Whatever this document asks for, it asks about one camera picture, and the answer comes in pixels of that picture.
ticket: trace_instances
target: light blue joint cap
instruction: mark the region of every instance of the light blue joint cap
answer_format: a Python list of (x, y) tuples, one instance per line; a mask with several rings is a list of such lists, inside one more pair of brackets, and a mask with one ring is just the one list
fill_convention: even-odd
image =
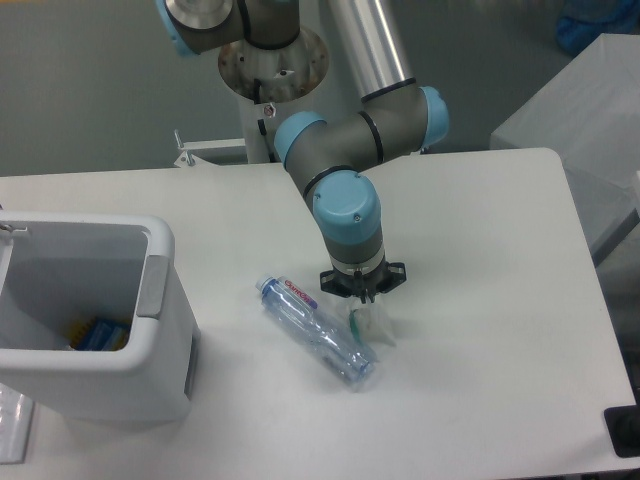
[(427, 148), (439, 142), (449, 133), (449, 110), (440, 92), (433, 87), (420, 87), (427, 99), (427, 132), (422, 141), (422, 148)]
[(371, 180), (352, 170), (320, 181), (313, 196), (313, 217), (322, 234), (342, 245), (358, 245), (380, 228), (382, 209)]
[(164, 0), (156, 0), (156, 8), (158, 9), (158, 13), (160, 14), (160, 18), (162, 19), (162, 23), (164, 24), (164, 28), (167, 30), (167, 33), (171, 37), (171, 41), (173, 42), (173, 46), (176, 47), (176, 51), (178, 55), (181, 57), (195, 57), (197, 53), (191, 50), (182, 37), (176, 30), (176, 27), (171, 22), (171, 18), (169, 18), (169, 13), (164, 5)]
[(276, 147), (276, 152), (284, 168), (287, 168), (287, 155), (291, 146), (307, 127), (316, 122), (327, 123), (316, 112), (298, 112), (291, 115), (278, 127), (276, 136), (273, 139), (273, 146)]

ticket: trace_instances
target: white table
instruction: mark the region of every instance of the white table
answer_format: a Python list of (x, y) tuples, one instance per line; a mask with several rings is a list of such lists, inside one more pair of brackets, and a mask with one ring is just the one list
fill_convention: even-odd
[(203, 333), (181, 423), (117, 426), (40, 407), (3, 479), (532, 477), (626, 469), (603, 410), (633, 403), (560, 159), (550, 150), (407, 157), (369, 172), (398, 346), (344, 385), (263, 313), (286, 274), (321, 301), (321, 236), (278, 165), (0, 179), (5, 209), (150, 213)]

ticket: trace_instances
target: blue cloth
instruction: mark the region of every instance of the blue cloth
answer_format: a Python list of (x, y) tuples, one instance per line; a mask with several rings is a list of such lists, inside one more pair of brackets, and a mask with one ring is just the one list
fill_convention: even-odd
[(558, 44), (574, 57), (602, 33), (629, 33), (640, 17), (640, 0), (619, 0), (608, 15), (585, 21), (562, 15), (556, 24)]

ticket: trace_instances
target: white bin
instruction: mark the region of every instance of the white bin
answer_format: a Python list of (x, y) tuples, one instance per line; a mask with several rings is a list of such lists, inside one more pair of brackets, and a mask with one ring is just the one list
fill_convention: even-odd
[[(189, 412), (199, 330), (155, 217), (0, 211), (0, 383), (69, 417)], [(74, 322), (131, 319), (114, 352), (70, 351)]]

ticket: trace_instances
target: gray floor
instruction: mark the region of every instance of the gray floor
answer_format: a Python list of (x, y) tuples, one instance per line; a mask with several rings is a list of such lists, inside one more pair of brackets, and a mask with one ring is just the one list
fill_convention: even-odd
[[(336, 118), (358, 97), (324, 0), (303, 21), (332, 68), (318, 109)], [(452, 116), (438, 151), (481, 150), (489, 134), (570, 58), (555, 45), (561, 1), (394, 2), (416, 77)], [(154, 2), (0, 2), (0, 175), (167, 167), (183, 139), (240, 136), (217, 54), (181, 59)]]

